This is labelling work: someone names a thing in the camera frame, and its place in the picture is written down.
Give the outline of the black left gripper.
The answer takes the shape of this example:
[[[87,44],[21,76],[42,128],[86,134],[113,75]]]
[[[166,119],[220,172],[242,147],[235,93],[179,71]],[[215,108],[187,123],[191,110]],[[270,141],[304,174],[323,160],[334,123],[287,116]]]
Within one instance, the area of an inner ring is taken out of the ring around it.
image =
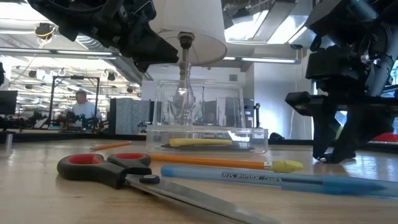
[[[132,58],[146,73],[150,65],[175,63],[178,50],[154,32],[146,15],[134,17],[134,1],[29,1],[29,5],[58,25],[60,33],[74,41],[79,34],[115,48]]]

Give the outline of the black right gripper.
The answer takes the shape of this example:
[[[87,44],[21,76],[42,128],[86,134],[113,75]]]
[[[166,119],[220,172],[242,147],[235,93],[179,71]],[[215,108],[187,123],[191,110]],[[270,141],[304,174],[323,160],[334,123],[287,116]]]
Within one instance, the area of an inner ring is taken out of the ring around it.
[[[362,61],[354,55],[311,55],[305,78],[314,80],[326,95],[307,91],[288,93],[285,101],[298,114],[314,116],[313,152],[315,159],[324,157],[325,163],[338,164],[356,156],[355,150],[385,133],[394,131],[395,117],[364,118],[347,122],[332,153],[325,154],[335,139],[341,124],[333,115],[348,111],[350,106],[364,106],[366,110],[397,113],[397,100],[382,97],[391,83],[391,71],[397,56],[378,55]]]

